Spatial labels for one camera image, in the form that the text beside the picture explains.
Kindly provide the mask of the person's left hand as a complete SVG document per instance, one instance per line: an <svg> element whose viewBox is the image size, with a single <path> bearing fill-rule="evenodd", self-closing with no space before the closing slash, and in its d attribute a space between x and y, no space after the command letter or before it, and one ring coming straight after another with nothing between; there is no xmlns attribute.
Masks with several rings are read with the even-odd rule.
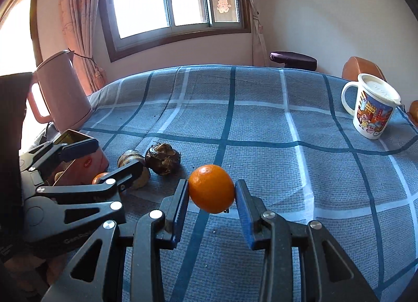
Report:
<svg viewBox="0 0 418 302"><path fill-rule="evenodd" d="M5 263L6 269L18 288L25 293L38 292L44 294L48 286L53 284L61 275L67 264L68 254L50 259L41 259L32 254L15 255ZM42 279L36 272L42 264L46 265L46 278Z"/></svg>

